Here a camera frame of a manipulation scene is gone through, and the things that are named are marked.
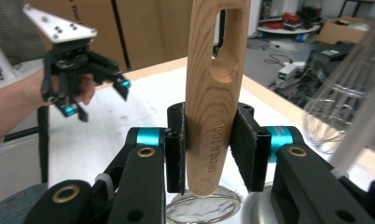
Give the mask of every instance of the cardboard box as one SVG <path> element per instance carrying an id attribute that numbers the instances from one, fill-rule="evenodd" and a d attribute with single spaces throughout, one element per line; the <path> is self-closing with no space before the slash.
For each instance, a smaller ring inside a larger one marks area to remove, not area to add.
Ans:
<path id="1" fill-rule="evenodd" d="M 356 27 L 370 26 L 371 24 L 373 24 L 373 21 L 352 17 L 330 20 L 322 27 L 321 32 L 317 36 L 317 41 L 325 44 L 335 44 L 337 41 L 359 43 L 367 31 L 356 29 Z"/>
<path id="2" fill-rule="evenodd" d="M 90 48 L 136 70 L 188 56 L 191 0 L 25 0 L 98 31 Z M 47 49 L 50 42 L 41 35 Z"/>
<path id="3" fill-rule="evenodd" d="M 111 1 L 98 0 L 25 0 L 32 7 L 62 17 L 69 21 L 95 28 L 98 35 L 90 44 L 90 49 L 118 63 L 121 71 L 127 71 L 127 64 L 118 32 Z M 47 50 L 50 41 L 41 34 Z"/>
<path id="4" fill-rule="evenodd" d="M 117 0 L 132 70 L 188 56 L 191 0 Z"/>

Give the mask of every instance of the white bracket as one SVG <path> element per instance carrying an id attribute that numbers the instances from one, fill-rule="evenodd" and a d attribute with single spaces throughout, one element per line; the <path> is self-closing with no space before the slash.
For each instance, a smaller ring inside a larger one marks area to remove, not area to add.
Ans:
<path id="1" fill-rule="evenodd" d="M 24 6 L 23 12 L 54 44 L 97 36 L 95 29 L 51 15 L 28 4 Z"/>

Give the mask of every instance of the robotic hand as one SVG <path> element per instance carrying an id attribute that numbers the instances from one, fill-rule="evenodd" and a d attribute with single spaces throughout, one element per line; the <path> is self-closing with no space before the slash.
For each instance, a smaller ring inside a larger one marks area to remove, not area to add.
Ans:
<path id="1" fill-rule="evenodd" d="M 91 40 L 97 35 L 95 29 L 37 10 L 29 5 L 24 13 L 53 43 L 53 49 L 45 57 L 45 76 L 42 82 L 44 101 L 51 101 L 66 117 L 78 113 L 80 120 L 87 122 L 87 113 L 76 102 L 79 95 L 80 76 L 93 74 L 94 81 L 102 84 L 113 82 L 117 92 L 127 99 L 131 82 L 118 70 L 111 60 L 90 51 Z M 59 77 L 58 93 L 53 93 L 52 77 Z"/>

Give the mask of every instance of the human arm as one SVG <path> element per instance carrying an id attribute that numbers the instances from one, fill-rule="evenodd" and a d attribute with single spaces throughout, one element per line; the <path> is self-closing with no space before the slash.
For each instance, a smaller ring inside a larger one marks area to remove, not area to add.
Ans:
<path id="1" fill-rule="evenodd" d="M 43 69 L 40 69 L 29 77 L 0 90 L 0 141 L 37 108 L 50 105 L 43 101 L 40 92 L 43 76 Z M 92 75 L 82 76 L 81 94 L 76 97 L 76 100 L 87 105 L 94 94 L 94 87 Z"/>

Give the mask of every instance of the wooden spoon handle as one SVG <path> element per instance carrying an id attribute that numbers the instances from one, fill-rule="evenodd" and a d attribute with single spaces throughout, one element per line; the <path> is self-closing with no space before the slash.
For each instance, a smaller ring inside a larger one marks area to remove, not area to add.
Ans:
<path id="1" fill-rule="evenodd" d="M 187 182 L 199 196 L 219 184 L 243 78 L 250 0 L 193 0 L 187 56 Z M 224 44 L 212 59 L 216 15 Z"/>

